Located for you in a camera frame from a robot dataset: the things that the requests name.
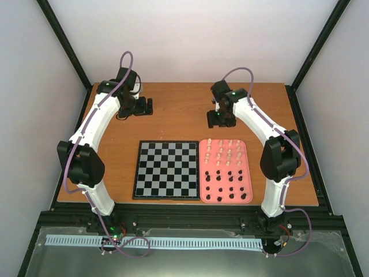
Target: gray wall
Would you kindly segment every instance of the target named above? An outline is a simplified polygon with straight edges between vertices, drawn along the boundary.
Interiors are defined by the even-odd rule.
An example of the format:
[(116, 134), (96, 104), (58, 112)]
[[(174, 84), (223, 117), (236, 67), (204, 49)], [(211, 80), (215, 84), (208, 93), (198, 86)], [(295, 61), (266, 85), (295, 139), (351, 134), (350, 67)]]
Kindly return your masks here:
[(16, 276), (84, 89), (36, 1), (0, 1), (0, 268)]
[(335, 214), (369, 276), (369, 1), (351, 1), (298, 89)]
[[(50, 0), (87, 75), (115, 76), (125, 50), (143, 81), (214, 82), (248, 66), (290, 84), (337, 0)], [(249, 81), (245, 72), (228, 81)]]

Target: brown wooden surface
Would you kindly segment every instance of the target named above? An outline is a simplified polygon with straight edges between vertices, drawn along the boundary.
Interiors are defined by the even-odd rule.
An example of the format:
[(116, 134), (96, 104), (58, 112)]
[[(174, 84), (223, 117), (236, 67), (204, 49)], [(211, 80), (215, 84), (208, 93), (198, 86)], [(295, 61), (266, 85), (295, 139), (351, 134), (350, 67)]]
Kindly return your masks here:
[[(211, 83), (146, 83), (146, 98), (153, 98), (154, 114), (129, 117), (126, 121), (113, 118), (99, 145), (99, 156), (106, 166), (104, 182), (112, 199), (117, 203), (205, 204), (197, 201), (133, 200), (135, 168), (140, 140), (204, 140), (241, 139), (246, 143), (254, 198), (249, 205), (260, 205), (265, 192), (265, 177), (259, 161), (262, 145), (256, 135), (238, 120), (234, 128), (208, 129), (206, 113), (214, 109), (211, 102)], [(230, 84), (231, 88), (248, 88), (248, 84)], [(90, 110), (97, 84), (86, 109)], [(254, 84), (253, 98), (267, 115), (286, 129), (296, 129), (284, 84)], [(303, 164), (296, 175), (305, 171)], [(76, 186), (68, 182), (70, 189)], [(58, 201), (86, 202), (81, 193), (69, 195), (61, 189)], [(287, 205), (318, 205), (310, 176), (291, 183)]]

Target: transparent plastic sheet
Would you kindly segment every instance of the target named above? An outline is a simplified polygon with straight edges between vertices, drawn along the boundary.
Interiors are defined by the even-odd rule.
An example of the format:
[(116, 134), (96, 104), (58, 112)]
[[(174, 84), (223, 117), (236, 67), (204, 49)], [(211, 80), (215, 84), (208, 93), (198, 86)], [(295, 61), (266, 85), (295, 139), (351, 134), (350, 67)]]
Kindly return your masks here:
[[(45, 246), (46, 234), (81, 234), (84, 228), (42, 228), (26, 276), (354, 276), (339, 231), (316, 231), (309, 247), (292, 257), (265, 258), (244, 250), (152, 250), (143, 259), (115, 253), (101, 255), (98, 248)], [(224, 230), (138, 229), (146, 237), (239, 238)], [(281, 253), (291, 253), (306, 241), (305, 231), (294, 231)], [(142, 254), (142, 249), (126, 249)]]

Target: metal frame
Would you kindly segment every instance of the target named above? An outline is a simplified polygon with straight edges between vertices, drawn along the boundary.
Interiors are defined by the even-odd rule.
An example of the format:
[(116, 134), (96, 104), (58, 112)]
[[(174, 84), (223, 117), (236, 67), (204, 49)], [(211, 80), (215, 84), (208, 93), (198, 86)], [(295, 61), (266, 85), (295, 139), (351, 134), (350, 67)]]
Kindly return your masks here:
[[(58, 19), (47, 0), (37, 0), (44, 12), (51, 28), (54, 30), (62, 47), (66, 51), (74, 69), (80, 77), (87, 94), (82, 106), (80, 117), (77, 122), (78, 128), (82, 122), (92, 85), (89, 82), (76, 54), (74, 53)], [(322, 32), (317, 38), (304, 64), (299, 70), (292, 85), (286, 85), (286, 91), (291, 104), (293, 116), (300, 134), (302, 146), (310, 163), (310, 174), (314, 184), (319, 202), (318, 207), (304, 207), (311, 218), (314, 230), (338, 230), (341, 231), (346, 249), (351, 260), (356, 276), (363, 276), (355, 251), (353, 249), (347, 228), (342, 216), (333, 215), (326, 188), (318, 167), (317, 159), (311, 145), (311, 141), (306, 129), (301, 113), (296, 91), (307, 74), (309, 68), (319, 54), (331, 31), (349, 4), (349, 0), (339, 0), (336, 7), (328, 18)], [(57, 189), (49, 211), (42, 212), (37, 222), (35, 232), (30, 241), (27, 253), (20, 268), (18, 276), (25, 276), (29, 261), (32, 256), (35, 242), (39, 230), (43, 226), (76, 226), (86, 227), (89, 231), (103, 233), (103, 230), (91, 212), (88, 203), (58, 203), (57, 197), (62, 180), (59, 179)], [(142, 229), (150, 228), (180, 228), (180, 229), (224, 229), (239, 234), (254, 235), (258, 238), (269, 238), (252, 226), (242, 227), (241, 222), (246, 222), (255, 216), (260, 207), (256, 206), (208, 206), (208, 205), (152, 205), (152, 204), (117, 204), (116, 213), (122, 218), (127, 226), (128, 233), (135, 233), (137, 227)], [(285, 215), (286, 220), (295, 230), (307, 230), (306, 218), (301, 213), (291, 213)]]

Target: gray floor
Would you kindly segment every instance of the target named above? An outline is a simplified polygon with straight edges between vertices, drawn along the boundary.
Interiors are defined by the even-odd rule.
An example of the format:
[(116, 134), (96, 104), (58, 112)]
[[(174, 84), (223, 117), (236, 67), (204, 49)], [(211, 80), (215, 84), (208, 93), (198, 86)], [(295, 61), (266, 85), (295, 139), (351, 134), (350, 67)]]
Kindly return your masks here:
[[(226, 234), (219, 232), (210, 236)], [(158, 234), (158, 231), (151, 232), (150, 236)], [(196, 234), (203, 237), (209, 233), (196, 231)], [(313, 233), (313, 242), (304, 252), (268, 259), (261, 252), (242, 250), (152, 250), (143, 259), (128, 259), (119, 253), (102, 256), (96, 248), (44, 246), (44, 236), (45, 232), (40, 234), (27, 276), (354, 276), (342, 239), (336, 232)], [(297, 238), (297, 235), (291, 237), (282, 253), (301, 247), (304, 235)], [(127, 252), (140, 254), (143, 250), (127, 249)]]

